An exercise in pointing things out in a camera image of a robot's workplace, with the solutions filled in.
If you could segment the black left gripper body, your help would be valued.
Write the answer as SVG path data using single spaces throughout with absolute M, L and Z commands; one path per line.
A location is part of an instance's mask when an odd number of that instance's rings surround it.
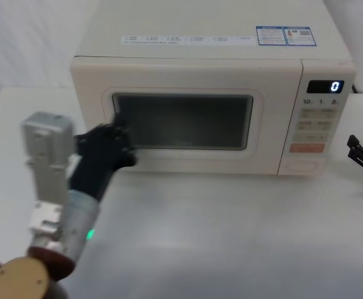
M 120 135 L 112 125 L 100 125 L 76 139 L 80 160 L 70 177 L 70 189 L 101 201 L 112 175 L 125 166 Z

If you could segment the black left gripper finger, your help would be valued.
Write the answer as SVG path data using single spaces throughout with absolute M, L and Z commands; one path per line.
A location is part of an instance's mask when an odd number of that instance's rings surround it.
M 119 170 L 122 168 L 129 168 L 135 166 L 136 164 L 136 151 L 134 149 L 126 149 L 125 151 L 122 151 L 118 156 L 115 163 L 115 169 Z
M 126 121 L 120 115 L 115 113 L 110 125 L 110 146 L 111 147 L 129 147 L 130 137 Z

